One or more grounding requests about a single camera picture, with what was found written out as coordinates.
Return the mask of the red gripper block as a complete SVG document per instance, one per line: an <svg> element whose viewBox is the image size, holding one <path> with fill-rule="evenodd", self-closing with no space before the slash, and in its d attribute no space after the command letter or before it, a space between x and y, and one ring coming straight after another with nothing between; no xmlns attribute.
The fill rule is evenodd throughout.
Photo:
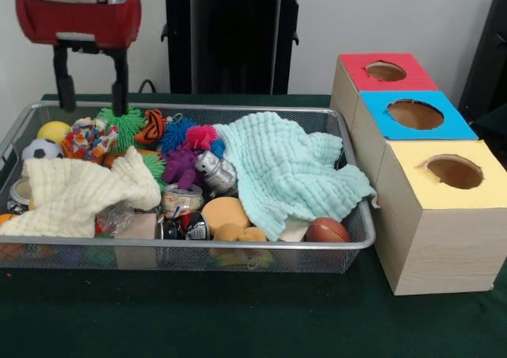
<svg viewBox="0 0 507 358"><path fill-rule="evenodd" d="M53 47L59 106L76 109L74 81L67 69L67 48L59 41L94 42L104 49L129 48L136 41L142 17L141 0L15 0L16 15L25 36L34 44ZM115 116L128 110L126 51L113 51L116 81L112 85Z"/></svg>

